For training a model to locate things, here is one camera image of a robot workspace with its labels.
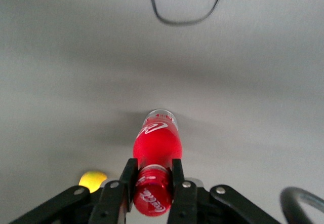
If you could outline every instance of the coca-cola logo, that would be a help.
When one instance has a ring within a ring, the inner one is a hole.
[[[155,212],[164,212],[166,210],[166,207],[163,206],[148,189],[144,189],[144,191],[140,193],[140,196],[145,202],[150,203],[154,207]]]
[[[163,122],[155,122],[155,123],[149,124],[149,125],[145,126],[144,128],[142,128],[142,130],[138,133],[137,137],[140,136],[143,132],[144,132],[144,134],[149,134],[155,130],[166,128],[167,126],[168,125]]]

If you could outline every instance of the black hose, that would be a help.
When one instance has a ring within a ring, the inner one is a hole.
[[[280,196],[281,208],[289,224],[314,224],[300,202],[308,204],[324,213],[324,200],[300,188],[289,187]]]

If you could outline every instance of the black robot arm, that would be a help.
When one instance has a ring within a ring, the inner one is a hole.
[[[138,175],[137,159],[127,161],[119,180],[108,182],[90,194],[73,186],[10,224],[125,224],[131,211]],[[185,180],[180,159],[173,160],[173,203],[168,224],[279,224],[274,218],[227,185],[208,192]],[[299,201],[324,212],[324,201],[297,188],[287,188],[281,205],[289,224],[312,224]]]

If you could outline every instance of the gray surface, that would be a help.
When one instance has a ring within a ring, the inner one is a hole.
[[[212,1],[159,5],[183,18]],[[0,223],[89,169],[119,176],[155,108],[176,115],[185,175],[206,189],[228,184],[282,222],[284,187],[323,198],[323,3],[221,0],[169,27],[149,0],[0,0]]]

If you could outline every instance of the metal screw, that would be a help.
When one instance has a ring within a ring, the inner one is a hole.
[[[216,188],[216,192],[218,193],[218,194],[224,194],[224,193],[226,193],[226,191],[225,191],[225,189],[223,188],[223,187],[217,187]]]
[[[183,186],[184,188],[190,188],[190,187],[191,187],[191,183],[188,182],[188,181],[184,181],[184,182],[182,183],[182,186]]]
[[[80,188],[80,189],[78,189],[78,190],[74,191],[74,195],[79,195],[79,194],[82,194],[82,193],[83,193],[84,191],[85,191],[85,189],[83,189],[83,188]]]
[[[113,182],[112,184],[110,184],[110,187],[113,189],[115,187],[117,187],[119,185],[119,182]]]

